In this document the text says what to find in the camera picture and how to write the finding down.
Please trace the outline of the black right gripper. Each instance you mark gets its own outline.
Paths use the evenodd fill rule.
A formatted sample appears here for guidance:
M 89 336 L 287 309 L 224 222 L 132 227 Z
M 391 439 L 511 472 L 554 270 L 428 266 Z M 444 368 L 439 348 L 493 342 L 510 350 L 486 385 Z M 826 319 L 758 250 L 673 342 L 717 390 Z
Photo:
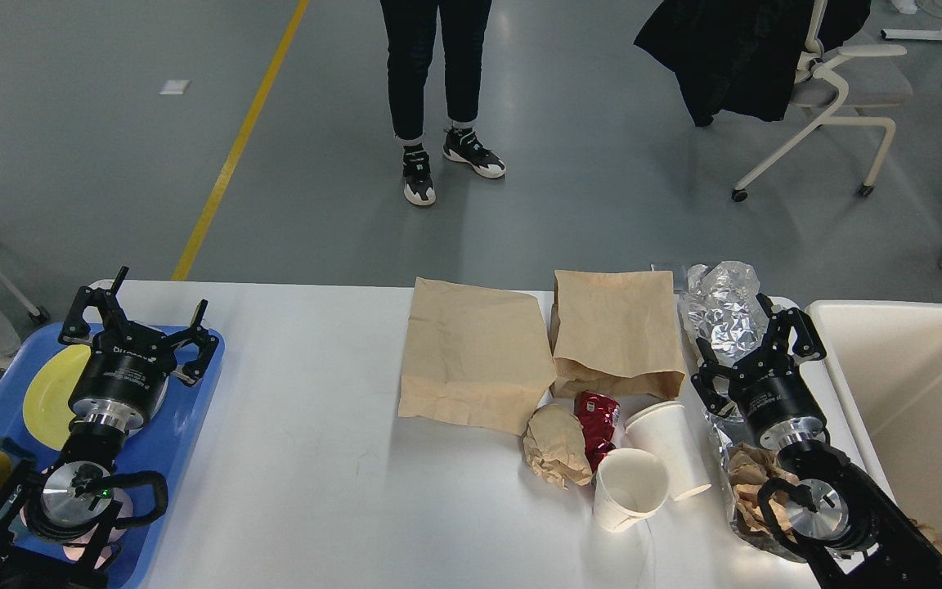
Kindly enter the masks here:
M 827 419 L 803 378 L 801 364 L 827 355 L 812 318 L 797 307 L 783 308 L 761 292 L 756 301 L 769 317 L 756 350 L 760 378 L 744 377 L 743 358 L 722 364 L 711 342 L 695 338 L 702 362 L 691 383 L 704 409 L 717 418 L 743 418 L 751 439 L 765 450 L 782 450 L 809 439 L 828 440 Z

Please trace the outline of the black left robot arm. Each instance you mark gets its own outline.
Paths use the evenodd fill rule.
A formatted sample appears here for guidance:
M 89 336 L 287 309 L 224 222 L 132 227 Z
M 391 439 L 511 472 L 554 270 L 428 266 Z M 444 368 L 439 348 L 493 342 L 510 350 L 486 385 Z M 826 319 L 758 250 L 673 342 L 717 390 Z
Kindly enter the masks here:
M 204 324 L 149 326 L 83 286 L 0 380 L 0 588 L 136 588 L 195 447 L 224 351 Z

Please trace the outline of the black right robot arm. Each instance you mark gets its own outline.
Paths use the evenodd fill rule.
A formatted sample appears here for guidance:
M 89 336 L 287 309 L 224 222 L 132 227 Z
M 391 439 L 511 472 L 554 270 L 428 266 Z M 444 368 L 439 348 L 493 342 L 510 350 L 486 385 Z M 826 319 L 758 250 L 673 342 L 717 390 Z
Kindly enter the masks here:
M 827 419 L 801 377 L 825 347 L 811 317 L 777 308 L 760 343 L 722 362 L 696 339 L 702 365 L 692 383 L 714 416 L 735 405 L 752 442 L 775 452 L 796 483 L 772 478 L 758 500 L 763 521 L 786 551 L 806 560 L 823 588 L 942 588 L 942 555 L 885 492 L 829 442 Z

